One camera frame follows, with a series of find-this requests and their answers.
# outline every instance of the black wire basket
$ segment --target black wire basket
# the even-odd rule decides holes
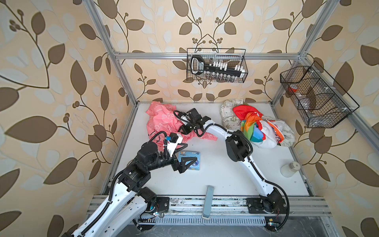
[[[329,85],[321,73],[330,77]],[[297,66],[280,74],[286,90],[308,128],[332,128],[359,108],[349,93],[316,61],[311,66]]]
[[[244,83],[249,73],[246,49],[188,48],[187,78],[208,82]]]

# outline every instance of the white table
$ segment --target white table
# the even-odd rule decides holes
[[[145,111],[150,104],[140,104],[129,137],[122,153],[117,172],[123,170],[135,158],[141,145],[149,140],[146,124],[149,116]],[[221,104],[174,104],[177,110],[187,112],[196,108],[201,116],[208,116],[222,124],[219,113]],[[264,115],[274,117],[269,104],[251,104]],[[267,180],[280,185],[289,196],[309,196],[299,172],[290,178],[280,173],[280,168],[294,159],[290,150],[276,146],[274,149],[261,149],[253,144],[253,158]],[[199,151],[200,170],[187,170],[182,174],[173,171],[171,166],[151,171],[151,179],[146,183],[158,195],[205,195],[207,185],[215,187],[214,195],[252,195],[258,192],[244,169],[233,162],[226,153],[225,141],[199,139],[188,141],[186,151]]]

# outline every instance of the wire basket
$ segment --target wire basket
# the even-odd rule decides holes
[[[322,72],[332,79],[333,86],[322,79]],[[359,108],[349,93],[316,61],[309,67],[298,66],[282,72],[280,83],[308,128],[335,127]]]
[[[196,77],[208,82],[244,83],[249,73],[246,66],[246,49],[211,48],[187,49],[187,78]]]

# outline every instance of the wallpaper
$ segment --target wallpaper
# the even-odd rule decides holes
[[[378,1],[342,0],[309,53],[360,104],[357,113],[376,131],[378,23]],[[379,236],[379,155],[347,119],[332,129],[307,129],[285,95],[276,110],[295,131],[295,151],[316,195],[325,197],[341,235]]]
[[[188,77],[186,63],[178,60],[121,60],[138,101],[222,102],[240,98],[268,102],[279,85],[279,74],[290,67],[288,60],[247,60],[244,83],[219,83]]]
[[[119,52],[241,48],[297,53],[323,0],[95,0]]]
[[[84,220],[131,111],[81,1],[0,0],[0,236]]]

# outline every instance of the pink cloth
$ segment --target pink cloth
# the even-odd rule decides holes
[[[174,105],[162,105],[158,101],[151,102],[149,109],[146,111],[146,113],[150,115],[150,119],[146,126],[149,139],[151,139],[159,131],[165,131],[167,136],[169,136],[172,132],[180,133],[178,130],[183,123],[174,116],[174,110],[176,110],[176,106]],[[159,137],[160,138],[156,138],[154,142],[158,145],[158,150],[163,151],[163,134],[159,135]],[[188,140],[197,136],[195,132],[192,131],[188,135],[182,134],[182,137],[182,142],[187,143]],[[214,141],[217,140],[216,136],[207,132],[200,138]]]

